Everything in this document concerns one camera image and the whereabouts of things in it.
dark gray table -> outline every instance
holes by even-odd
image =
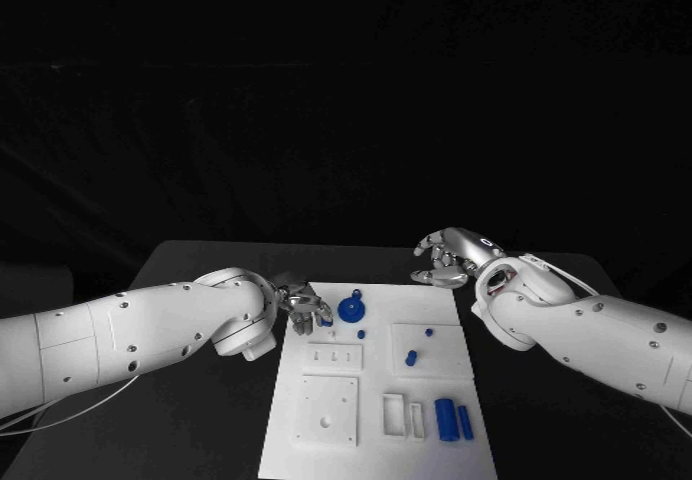
[[[617,296],[589,257],[536,255]],[[407,248],[170,241],[131,288],[190,281],[229,266],[263,276],[301,271],[315,282],[409,284],[409,272],[426,265]],[[660,409],[568,370],[539,347],[504,347],[469,313],[472,288],[454,297],[500,480],[692,478],[692,443]],[[5,479],[256,478],[284,322],[273,328],[278,348],[256,362],[219,357],[207,344],[184,362],[139,377],[92,412],[36,432]],[[66,398],[41,424],[121,385]]]

small blue part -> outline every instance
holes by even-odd
[[[464,438],[467,440],[472,440],[472,432],[471,432],[471,422],[468,421],[468,412],[465,411],[465,407],[458,407],[458,419],[461,420],[461,430],[464,432]]]
[[[361,293],[360,290],[353,290],[353,294],[348,298],[344,298],[338,303],[338,316],[341,320],[347,323],[356,323],[364,316],[364,305],[360,301]]]
[[[455,442],[459,438],[457,414],[454,411],[454,402],[448,398],[439,398],[435,400],[435,414],[439,440],[442,442]]]
[[[415,352],[415,350],[410,350],[407,352],[407,357],[406,357],[406,365],[409,367],[413,366],[416,357],[418,357],[418,353]]]

black background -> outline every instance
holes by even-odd
[[[7,9],[0,256],[64,264],[80,302],[164,240],[412,248],[461,226],[592,256],[624,298],[689,317],[690,13]]]

